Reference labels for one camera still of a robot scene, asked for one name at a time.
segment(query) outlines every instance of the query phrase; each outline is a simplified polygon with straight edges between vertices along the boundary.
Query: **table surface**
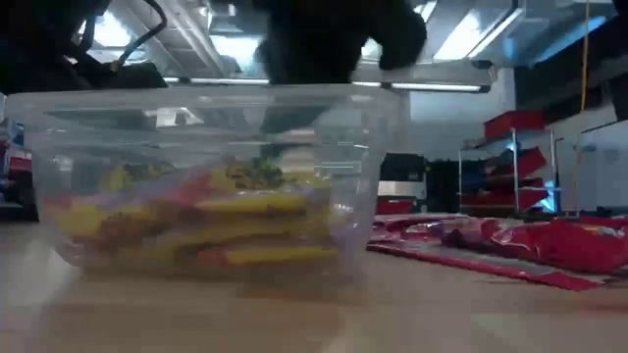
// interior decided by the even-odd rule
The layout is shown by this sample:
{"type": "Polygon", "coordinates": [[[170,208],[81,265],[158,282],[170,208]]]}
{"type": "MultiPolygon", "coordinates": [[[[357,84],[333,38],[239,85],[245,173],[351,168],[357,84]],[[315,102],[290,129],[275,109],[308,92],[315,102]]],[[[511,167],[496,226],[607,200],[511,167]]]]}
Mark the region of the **table surface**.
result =
{"type": "Polygon", "coordinates": [[[570,292],[365,253],[360,300],[86,277],[0,226],[2,352],[625,352],[628,285],[570,292]]]}

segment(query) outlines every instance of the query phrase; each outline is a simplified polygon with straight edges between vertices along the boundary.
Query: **ceiling light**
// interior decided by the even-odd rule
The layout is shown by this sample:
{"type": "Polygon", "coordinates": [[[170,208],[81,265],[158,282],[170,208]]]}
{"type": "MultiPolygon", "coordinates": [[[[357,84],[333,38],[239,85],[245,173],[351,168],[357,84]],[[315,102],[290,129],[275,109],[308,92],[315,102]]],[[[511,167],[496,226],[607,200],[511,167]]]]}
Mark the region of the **ceiling light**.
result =
{"type": "Polygon", "coordinates": [[[427,22],[432,13],[434,12],[434,8],[436,8],[436,0],[428,1],[423,5],[419,5],[414,8],[414,12],[421,15],[423,21],[427,22]]]}
{"type": "Polygon", "coordinates": [[[482,39],[480,21],[475,12],[470,12],[455,27],[446,39],[445,43],[434,55],[435,60],[460,60],[463,59],[478,45],[482,39]]]}
{"type": "Polygon", "coordinates": [[[373,39],[366,41],[362,47],[362,56],[370,56],[377,54],[380,51],[380,45],[373,39]]]}
{"type": "MultiPolygon", "coordinates": [[[[78,33],[85,33],[85,23],[78,33]]],[[[94,40],[104,47],[124,47],[131,42],[131,34],[111,12],[107,11],[96,19],[94,40]]]]}
{"type": "Polygon", "coordinates": [[[392,88],[407,90],[434,90],[444,92],[479,92],[482,89],[482,86],[475,84],[393,83],[392,88]]]}
{"type": "MultiPolygon", "coordinates": [[[[165,77],[164,80],[168,83],[178,83],[179,78],[165,77]]],[[[190,78],[188,81],[191,84],[243,84],[243,85],[266,85],[269,83],[268,79],[263,78],[190,78]]],[[[367,86],[367,87],[379,87],[381,82],[374,81],[355,81],[353,84],[367,86]]],[[[442,92],[479,92],[482,86],[476,84],[440,84],[440,83],[391,83],[392,88],[404,89],[404,90],[431,90],[442,92]]]]}
{"type": "Polygon", "coordinates": [[[493,31],[489,33],[480,44],[478,44],[472,51],[469,53],[469,57],[474,58],[478,54],[480,54],[484,49],[486,49],[489,44],[491,44],[495,38],[497,38],[500,34],[502,34],[512,23],[519,18],[525,12],[524,9],[518,8],[515,9],[501,24],[497,25],[493,31]]]}
{"type": "Polygon", "coordinates": [[[234,58],[242,67],[250,66],[259,45],[259,38],[253,37],[225,37],[223,35],[211,35],[216,50],[221,55],[234,58]]]}

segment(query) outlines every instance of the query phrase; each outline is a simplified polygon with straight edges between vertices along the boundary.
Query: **yellow cord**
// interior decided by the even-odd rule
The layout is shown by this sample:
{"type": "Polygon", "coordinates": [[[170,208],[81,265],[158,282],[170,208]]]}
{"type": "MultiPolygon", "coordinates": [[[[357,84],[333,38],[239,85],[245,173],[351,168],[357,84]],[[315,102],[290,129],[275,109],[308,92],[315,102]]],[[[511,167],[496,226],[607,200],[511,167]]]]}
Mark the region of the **yellow cord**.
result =
{"type": "MultiPolygon", "coordinates": [[[[580,114],[585,111],[587,105],[587,84],[589,82],[589,18],[591,17],[590,0],[585,4],[585,37],[582,48],[582,86],[580,87],[580,114]]],[[[571,206],[576,212],[578,210],[578,167],[582,160],[582,150],[580,142],[582,139],[582,131],[576,136],[576,160],[574,162],[573,174],[573,192],[571,197],[571,206]]]]}

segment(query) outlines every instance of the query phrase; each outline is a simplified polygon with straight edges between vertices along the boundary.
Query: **plastic bowl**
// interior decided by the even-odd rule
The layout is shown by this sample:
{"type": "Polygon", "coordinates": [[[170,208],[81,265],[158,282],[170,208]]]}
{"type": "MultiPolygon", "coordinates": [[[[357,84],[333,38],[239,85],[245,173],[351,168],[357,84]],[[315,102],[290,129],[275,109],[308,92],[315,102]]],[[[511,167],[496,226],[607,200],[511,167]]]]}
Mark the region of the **plastic bowl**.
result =
{"type": "Polygon", "coordinates": [[[40,219],[69,262],[270,276],[350,267],[400,109],[391,93],[347,85],[6,102],[26,127],[40,219]]]}

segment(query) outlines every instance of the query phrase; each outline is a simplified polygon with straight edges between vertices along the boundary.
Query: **cable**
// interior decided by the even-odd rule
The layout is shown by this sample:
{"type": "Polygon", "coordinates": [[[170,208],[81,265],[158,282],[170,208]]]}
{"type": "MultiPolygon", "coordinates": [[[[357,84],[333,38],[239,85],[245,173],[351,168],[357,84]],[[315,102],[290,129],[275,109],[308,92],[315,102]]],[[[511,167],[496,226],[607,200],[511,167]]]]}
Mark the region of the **cable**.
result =
{"type": "MultiPolygon", "coordinates": [[[[582,86],[580,90],[580,114],[583,114],[587,106],[587,84],[589,82],[589,19],[591,17],[591,0],[587,0],[585,4],[585,36],[582,48],[582,86]]],[[[576,136],[576,159],[573,167],[573,192],[571,196],[571,206],[576,213],[578,210],[578,168],[582,161],[582,149],[580,143],[582,139],[582,131],[576,136]]]]}
{"type": "Polygon", "coordinates": [[[140,38],[136,39],[134,42],[132,42],[131,44],[127,46],[127,48],[125,49],[125,52],[120,56],[120,58],[118,58],[118,60],[116,60],[115,62],[111,63],[111,69],[114,72],[119,70],[125,64],[127,59],[131,56],[131,54],[135,50],[137,50],[137,48],[142,46],[146,41],[148,41],[148,39],[159,34],[159,32],[166,29],[166,27],[168,26],[168,19],[166,18],[166,14],[164,13],[164,10],[161,8],[161,6],[159,6],[159,4],[155,0],[144,0],[144,2],[148,4],[148,6],[153,8],[155,12],[157,12],[161,20],[161,23],[155,26],[154,28],[150,29],[149,31],[147,31],[140,38]]]}

